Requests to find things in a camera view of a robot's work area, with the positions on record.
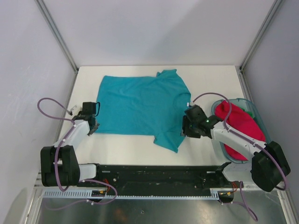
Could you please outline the teal t-shirt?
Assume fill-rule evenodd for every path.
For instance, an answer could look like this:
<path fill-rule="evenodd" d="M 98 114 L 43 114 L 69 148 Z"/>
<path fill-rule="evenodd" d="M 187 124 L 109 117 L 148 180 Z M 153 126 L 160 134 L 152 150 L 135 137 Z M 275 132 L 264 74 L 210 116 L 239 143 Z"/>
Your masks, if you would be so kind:
<path fill-rule="evenodd" d="M 176 70 L 154 77 L 104 76 L 97 101 L 97 133 L 153 136 L 154 144 L 178 152 L 191 93 Z"/>

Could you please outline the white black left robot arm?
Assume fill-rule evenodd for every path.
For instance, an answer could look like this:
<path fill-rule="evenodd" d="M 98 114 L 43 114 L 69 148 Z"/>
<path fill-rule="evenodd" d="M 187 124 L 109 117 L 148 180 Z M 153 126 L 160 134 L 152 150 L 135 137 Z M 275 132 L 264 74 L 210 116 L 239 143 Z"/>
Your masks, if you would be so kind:
<path fill-rule="evenodd" d="M 151 164 L 100 164 L 100 153 L 107 158 L 119 159 L 130 157 L 148 148 L 148 137 L 126 137 L 120 135 L 104 135 L 96 133 L 100 126 L 96 115 L 100 105 L 84 102 L 83 109 L 69 120 L 70 129 L 54 145 L 41 149 L 41 181 L 45 187 L 59 187 L 66 191 L 69 187 L 98 187 L 105 185 L 107 189 L 117 188 L 129 181 L 130 175 L 165 174 L 163 166 Z"/>

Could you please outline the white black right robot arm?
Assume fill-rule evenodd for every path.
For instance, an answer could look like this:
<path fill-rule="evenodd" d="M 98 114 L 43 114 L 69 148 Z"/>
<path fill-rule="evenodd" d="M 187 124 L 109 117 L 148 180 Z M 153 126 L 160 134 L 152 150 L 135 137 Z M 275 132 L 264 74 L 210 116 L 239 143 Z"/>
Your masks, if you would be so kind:
<path fill-rule="evenodd" d="M 212 115 L 207 117 L 201 107 L 193 105 L 185 110 L 182 135 L 190 138 L 209 137 L 227 145 L 247 159 L 246 163 L 228 162 L 216 174 L 220 187 L 231 182 L 250 182 L 260 189 L 287 190 L 290 167 L 281 146 L 272 141 L 266 143 L 236 130 L 226 120 Z"/>

